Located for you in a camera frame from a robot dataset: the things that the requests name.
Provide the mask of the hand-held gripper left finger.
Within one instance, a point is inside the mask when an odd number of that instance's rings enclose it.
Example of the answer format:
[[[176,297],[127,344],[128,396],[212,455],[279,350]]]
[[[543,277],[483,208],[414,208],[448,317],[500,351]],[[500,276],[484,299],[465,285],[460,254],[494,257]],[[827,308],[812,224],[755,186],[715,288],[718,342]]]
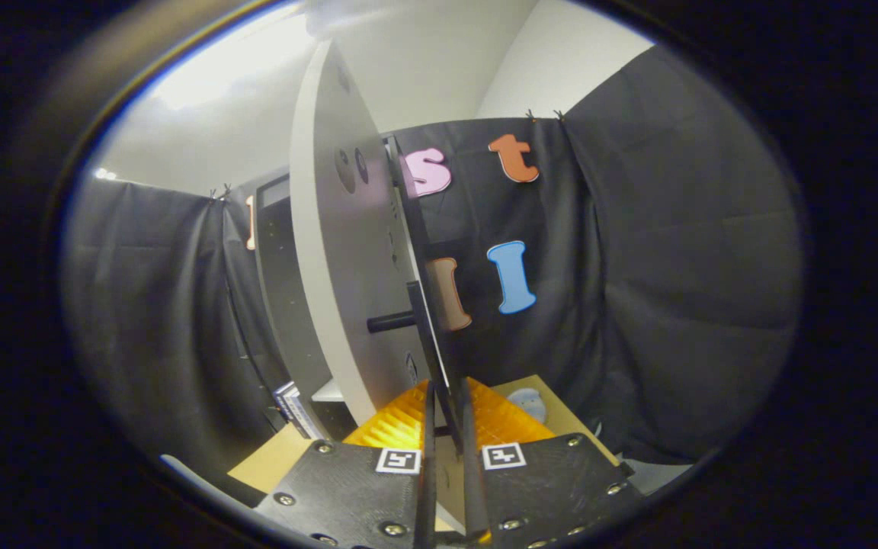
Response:
[[[310,442],[255,511],[332,548],[432,548],[434,400],[419,382],[344,440]]]

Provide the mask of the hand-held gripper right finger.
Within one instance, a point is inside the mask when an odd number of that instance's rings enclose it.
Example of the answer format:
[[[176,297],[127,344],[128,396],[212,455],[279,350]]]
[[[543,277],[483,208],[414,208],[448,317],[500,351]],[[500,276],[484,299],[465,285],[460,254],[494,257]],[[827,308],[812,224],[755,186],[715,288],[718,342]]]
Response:
[[[460,383],[466,529],[480,548],[582,548],[641,510],[630,470],[578,430],[555,433],[472,378]]]

